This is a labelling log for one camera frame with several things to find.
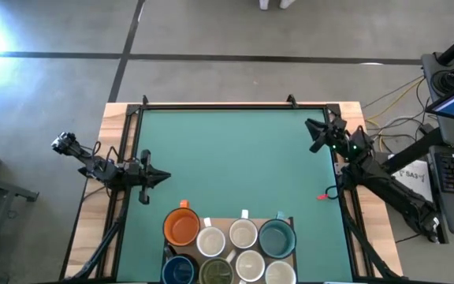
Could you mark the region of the person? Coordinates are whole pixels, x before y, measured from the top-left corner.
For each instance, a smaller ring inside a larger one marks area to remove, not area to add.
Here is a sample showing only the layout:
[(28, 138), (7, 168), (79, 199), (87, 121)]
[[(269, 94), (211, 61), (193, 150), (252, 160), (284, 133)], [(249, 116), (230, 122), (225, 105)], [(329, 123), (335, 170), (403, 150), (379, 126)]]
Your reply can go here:
[[(296, 0), (280, 0), (279, 8), (280, 9), (287, 9), (291, 4), (293, 4)], [(270, 0), (259, 0), (259, 8), (261, 10), (268, 10)]]

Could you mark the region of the plain white mug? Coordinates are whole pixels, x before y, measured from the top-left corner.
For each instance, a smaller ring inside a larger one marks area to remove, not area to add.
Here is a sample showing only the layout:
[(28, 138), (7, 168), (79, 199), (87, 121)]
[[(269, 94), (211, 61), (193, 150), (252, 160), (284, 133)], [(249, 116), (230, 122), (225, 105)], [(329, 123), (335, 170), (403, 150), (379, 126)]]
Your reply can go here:
[(196, 246), (205, 257), (219, 256), (225, 248), (225, 235), (217, 227), (212, 225), (210, 218), (203, 219), (204, 227), (199, 231), (196, 238)]

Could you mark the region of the orange mug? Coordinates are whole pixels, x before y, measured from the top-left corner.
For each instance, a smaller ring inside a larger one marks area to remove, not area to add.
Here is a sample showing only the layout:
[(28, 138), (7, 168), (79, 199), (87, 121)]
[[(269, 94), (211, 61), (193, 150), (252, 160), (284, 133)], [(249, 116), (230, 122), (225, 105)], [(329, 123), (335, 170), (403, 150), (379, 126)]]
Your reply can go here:
[(195, 241), (201, 227), (199, 216), (190, 208), (188, 200), (182, 200), (163, 223), (163, 234), (168, 243), (174, 246), (187, 246)]

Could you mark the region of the white printed paper sheet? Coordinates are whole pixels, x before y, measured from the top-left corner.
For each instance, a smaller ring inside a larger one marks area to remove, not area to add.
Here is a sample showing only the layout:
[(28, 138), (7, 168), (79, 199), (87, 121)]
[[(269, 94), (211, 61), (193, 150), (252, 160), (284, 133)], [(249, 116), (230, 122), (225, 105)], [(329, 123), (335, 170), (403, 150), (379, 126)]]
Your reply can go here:
[(429, 202), (434, 201), (427, 162), (416, 160), (395, 172), (393, 177)]

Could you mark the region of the navy white patterned mug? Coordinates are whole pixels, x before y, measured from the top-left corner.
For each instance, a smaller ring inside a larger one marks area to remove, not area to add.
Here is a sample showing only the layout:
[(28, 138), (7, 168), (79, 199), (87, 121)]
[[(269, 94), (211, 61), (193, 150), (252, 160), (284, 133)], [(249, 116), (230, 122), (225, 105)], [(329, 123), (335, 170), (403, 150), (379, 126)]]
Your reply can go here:
[(229, 227), (229, 239), (239, 249), (249, 249), (258, 238), (257, 226), (249, 219), (248, 209), (241, 211), (239, 219)]

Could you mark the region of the black metal table frame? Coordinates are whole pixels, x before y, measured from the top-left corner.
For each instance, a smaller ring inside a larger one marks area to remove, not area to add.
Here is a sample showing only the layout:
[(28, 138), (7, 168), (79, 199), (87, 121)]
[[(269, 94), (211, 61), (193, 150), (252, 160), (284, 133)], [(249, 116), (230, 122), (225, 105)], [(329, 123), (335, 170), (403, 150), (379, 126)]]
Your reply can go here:
[[(220, 103), (148, 103), (149, 107), (168, 110), (227, 110), (278, 108), (291, 109), (291, 102), (220, 102)], [(340, 113), (352, 130), (363, 125), (363, 113), (358, 102), (297, 102), (298, 107), (326, 108), (331, 114)], [(101, 152), (113, 146), (124, 158), (136, 156), (136, 141), (139, 137), (137, 124), (143, 120), (142, 103), (107, 103), (102, 117), (98, 140), (102, 142)], [(389, 222), (386, 204), (364, 187), (346, 195), (348, 210), (357, 222), (363, 222), (365, 235), (379, 256), (398, 275), (402, 275), (400, 257), (397, 252), (395, 237)], [(61, 280), (76, 274), (87, 262), (87, 258), (97, 248), (105, 232), (108, 231), (122, 202), (112, 200), (83, 200), (76, 215), (69, 247), (62, 265)], [(116, 274), (115, 262), (121, 250), (122, 237), (110, 243), (94, 266), (90, 277), (98, 281), (113, 278)]]

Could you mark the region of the dark blue mug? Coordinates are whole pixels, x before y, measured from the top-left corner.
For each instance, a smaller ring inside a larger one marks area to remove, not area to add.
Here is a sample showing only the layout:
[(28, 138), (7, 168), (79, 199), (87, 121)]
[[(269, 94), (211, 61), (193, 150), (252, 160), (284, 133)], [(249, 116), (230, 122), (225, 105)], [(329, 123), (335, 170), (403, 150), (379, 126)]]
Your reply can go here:
[(177, 253), (173, 246), (163, 249), (166, 261), (162, 266), (163, 284), (196, 284), (199, 280), (199, 264), (188, 254)]

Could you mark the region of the green table mat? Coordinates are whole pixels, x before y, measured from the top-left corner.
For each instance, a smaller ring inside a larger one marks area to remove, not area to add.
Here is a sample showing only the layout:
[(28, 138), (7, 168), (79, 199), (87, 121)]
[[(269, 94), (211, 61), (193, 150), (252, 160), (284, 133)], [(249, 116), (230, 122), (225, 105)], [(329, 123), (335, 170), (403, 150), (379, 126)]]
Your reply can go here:
[(162, 226), (187, 200), (201, 217), (292, 218), (301, 282), (347, 282), (352, 277), (336, 200), (321, 195), (336, 179), (328, 148), (310, 150), (307, 119), (320, 110), (147, 110), (138, 148), (151, 165), (169, 172), (151, 189), (149, 204), (133, 189), (117, 270), (120, 282), (161, 278)]

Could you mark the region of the blue leaf print mug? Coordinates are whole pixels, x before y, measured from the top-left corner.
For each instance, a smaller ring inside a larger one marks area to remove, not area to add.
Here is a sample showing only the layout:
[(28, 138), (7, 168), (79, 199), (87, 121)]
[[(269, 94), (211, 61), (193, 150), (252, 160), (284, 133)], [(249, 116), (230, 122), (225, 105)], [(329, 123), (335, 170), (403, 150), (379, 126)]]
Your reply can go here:
[(239, 284), (248, 284), (258, 281), (263, 276), (266, 264), (259, 252), (247, 250), (237, 257), (235, 269), (240, 278)]

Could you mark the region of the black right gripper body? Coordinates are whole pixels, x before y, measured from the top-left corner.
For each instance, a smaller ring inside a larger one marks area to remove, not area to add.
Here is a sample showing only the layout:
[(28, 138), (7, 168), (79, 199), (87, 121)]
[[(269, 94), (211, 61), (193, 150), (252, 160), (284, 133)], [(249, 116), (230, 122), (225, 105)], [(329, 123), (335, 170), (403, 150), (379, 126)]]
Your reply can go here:
[(317, 153), (326, 145), (338, 154), (359, 154), (365, 150), (363, 132), (351, 134), (346, 129), (347, 122), (341, 117), (335, 117), (329, 122), (308, 119), (308, 131), (313, 140), (310, 151)]

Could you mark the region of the white teal lattice mug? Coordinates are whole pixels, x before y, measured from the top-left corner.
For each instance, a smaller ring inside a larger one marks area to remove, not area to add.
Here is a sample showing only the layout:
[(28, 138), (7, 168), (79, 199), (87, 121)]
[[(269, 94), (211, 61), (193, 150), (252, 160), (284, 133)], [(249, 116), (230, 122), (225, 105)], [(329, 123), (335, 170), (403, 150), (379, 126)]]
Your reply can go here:
[(274, 261), (266, 269), (266, 284), (296, 284), (296, 280), (294, 269), (284, 261)]

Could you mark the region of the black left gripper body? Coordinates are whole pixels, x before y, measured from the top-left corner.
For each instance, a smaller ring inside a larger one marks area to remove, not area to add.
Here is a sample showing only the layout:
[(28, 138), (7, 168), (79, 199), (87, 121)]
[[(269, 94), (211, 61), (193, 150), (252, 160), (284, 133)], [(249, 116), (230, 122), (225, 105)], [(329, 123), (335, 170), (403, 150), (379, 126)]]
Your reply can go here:
[(139, 202), (149, 204), (147, 194), (147, 167), (150, 164), (151, 152), (142, 150), (140, 159), (132, 159), (125, 163), (124, 182), (126, 187), (140, 186)]

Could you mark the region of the black slanted pole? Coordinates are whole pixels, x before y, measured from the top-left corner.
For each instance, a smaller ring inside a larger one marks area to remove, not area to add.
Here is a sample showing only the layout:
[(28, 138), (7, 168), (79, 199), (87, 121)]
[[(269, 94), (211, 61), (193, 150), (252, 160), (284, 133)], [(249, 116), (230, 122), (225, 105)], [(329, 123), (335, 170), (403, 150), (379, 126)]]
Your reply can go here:
[(382, 163), (382, 168), (388, 174), (393, 174), (398, 170), (403, 169), (406, 165), (426, 155), (431, 146), (438, 146), (442, 144), (443, 139), (441, 130), (437, 127), (400, 153), (397, 153), (392, 158), (387, 159), (384, 163)]

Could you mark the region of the light wooden board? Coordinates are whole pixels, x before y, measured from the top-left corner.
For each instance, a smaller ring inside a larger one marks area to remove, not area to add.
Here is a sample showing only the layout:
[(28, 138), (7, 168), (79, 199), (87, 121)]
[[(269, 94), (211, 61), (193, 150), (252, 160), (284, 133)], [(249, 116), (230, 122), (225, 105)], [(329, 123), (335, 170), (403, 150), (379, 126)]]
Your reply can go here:
[[(201, 227), (200, 227), (200, 230), (201, 230), (204, 227), (204, 223), (203, 223), (203, 219), (204, 218), (199, 218), (199, 219), (200, 219), (200, 222), (201, 222)], [(249, 217), (249, 219), (257, 226), (258, 238), (257, 238), (257, 241), (255, 242), (255, 244), (252, 247), (247, 248), (247, 249), (240, 249), (240, 248), (235, 247), (231, 243), (231, 241), (229, 239), (229, 227), (237, 219), (222, 219), (222, 218), (210, 218), (210, 219), (211, 219), (212, 225), (217, 227), (218, 229), (220, 229), (225, 235), (225, 240), (226, 240), (225, 248), (224, 248), (224, 251), (219, 256), (222, 257), (222, 258), (225, 258), (225, 257), (227, 257), (227, 255), (232, 250), (236, 250), (236, 256), (235, 256), (235, 258), (232, 261), (232, 266), (233, 266), (234, 269), (235, 269), (235, 264), (236, 264), (237, 257), (242, 252), (247, 251), (247, 250), (254, 250), (256, 252), (259, 252), (262, 255), (263, 259), (265, 260), (266, 269), (271, 263), (273, 263), (274, 261), (278, 261), (276, 259), (269, 258), (269, 257), (265, 256), (262, 253), (262, 250), (259, 247), (259, 229), (261, 228), (262, 224), (264, 222), (268, 221), (269, 219), (251, 219)], [(187, 246), (183, 246), (183, 247), (174, 246), (174, 245), (171, 245), (171, 246), (174, 247), (174, 249), (176, 250), (177, 253), (188, 254), (188, 255), (192, 256), (193, 258), (195, 258), (196, 261), (199, 264), (199, 269), (200, 269), (201, 265), (206, 260), (209, 260), (209, 259), (213, 258), (213, 257), (205, 257), (199, 252), (199, 250), (198, 250), (198, 248), (196, 246), (196, 239), (195, 239), (195, 241), (193, 243), (191, 243), (190, 245), (187, 245)], [(280, 261), (284, 261), (284, 262), (290, 264), (292, 266), (292, 268), (294, 269), (293, 264), (295, 263), (295, 261), (293, 260), (292, 255), (290, 255), (290, 256), (288, 256), (288, 257), (286, 257), (286, 258), (284, 258), (284, 259), (282, 259)], [(265, 272), (264, 272), (263, 276), (258, 281), (249, 282), (248, 284), (261, 284), (263, 282), (266, 283), (266, 281), (265, 281), (266, 269), (265, 269)], [(239, 281), (240, 281), (240, 278), (239, 278), (238, 274), (236, 273), (236, 269), (235, 269), (235, 278), (234, 278), (234, 283), (233, 284), (239, 284)]]

